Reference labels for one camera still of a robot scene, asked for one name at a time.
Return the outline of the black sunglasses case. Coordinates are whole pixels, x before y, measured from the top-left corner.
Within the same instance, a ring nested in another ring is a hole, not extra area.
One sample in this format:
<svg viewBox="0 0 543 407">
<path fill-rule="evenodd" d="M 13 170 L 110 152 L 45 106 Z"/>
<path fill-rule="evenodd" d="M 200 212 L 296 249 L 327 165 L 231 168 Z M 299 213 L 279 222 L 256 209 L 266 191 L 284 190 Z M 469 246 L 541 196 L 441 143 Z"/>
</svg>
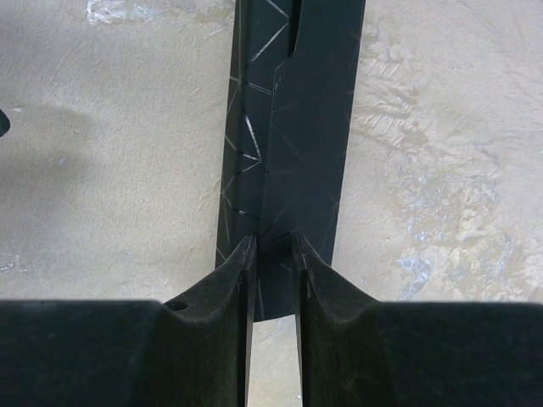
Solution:
<svg viewBox="0 0 543 407">
<path fill-rule="evenodd" d="M 293 236 L 333 257 L 364 11 L 358 0 L 235 4 L 216 262 L 255 238 L 257 321 L 294 311 Z"/>
</svg>

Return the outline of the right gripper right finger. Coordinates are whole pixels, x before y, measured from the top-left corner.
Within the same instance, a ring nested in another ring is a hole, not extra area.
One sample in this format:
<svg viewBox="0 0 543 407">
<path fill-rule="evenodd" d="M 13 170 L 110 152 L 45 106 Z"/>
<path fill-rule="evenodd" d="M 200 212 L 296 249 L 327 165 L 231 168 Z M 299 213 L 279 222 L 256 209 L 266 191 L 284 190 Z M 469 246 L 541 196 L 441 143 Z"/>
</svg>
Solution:
<svg viewBox="0 0 543 407">
<path fill-rule="evenodd" d="M 541 405 L 539 304 L 381 302 L 293 254 L 303 405 Z"/>
</svg>

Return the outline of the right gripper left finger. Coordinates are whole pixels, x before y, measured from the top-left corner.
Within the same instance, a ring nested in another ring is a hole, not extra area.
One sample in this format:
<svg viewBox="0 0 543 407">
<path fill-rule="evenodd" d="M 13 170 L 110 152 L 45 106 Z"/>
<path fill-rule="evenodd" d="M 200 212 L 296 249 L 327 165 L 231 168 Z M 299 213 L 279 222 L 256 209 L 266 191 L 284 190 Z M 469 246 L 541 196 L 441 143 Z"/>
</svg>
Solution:
<svg viewBox="0 0 543 407">
<path fill-rule="evenodd" d="M 256 244 L 153 300 L 4 300 L 4 406 L 244 406 Z"/>
</svg>

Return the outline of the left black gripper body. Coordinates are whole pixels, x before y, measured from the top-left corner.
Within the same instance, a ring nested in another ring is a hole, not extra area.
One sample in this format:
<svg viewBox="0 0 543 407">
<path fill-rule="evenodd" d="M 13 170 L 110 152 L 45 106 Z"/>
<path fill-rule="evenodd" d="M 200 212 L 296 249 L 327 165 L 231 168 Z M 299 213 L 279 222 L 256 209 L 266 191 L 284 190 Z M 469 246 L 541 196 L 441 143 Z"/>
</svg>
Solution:
<svg viewBox="0 0 543 407">
<path fill-rule="evenodd" d="M 11 128 L 8 116 L 0 110 L 0 137 L 3 137 Z"/>
</svg>

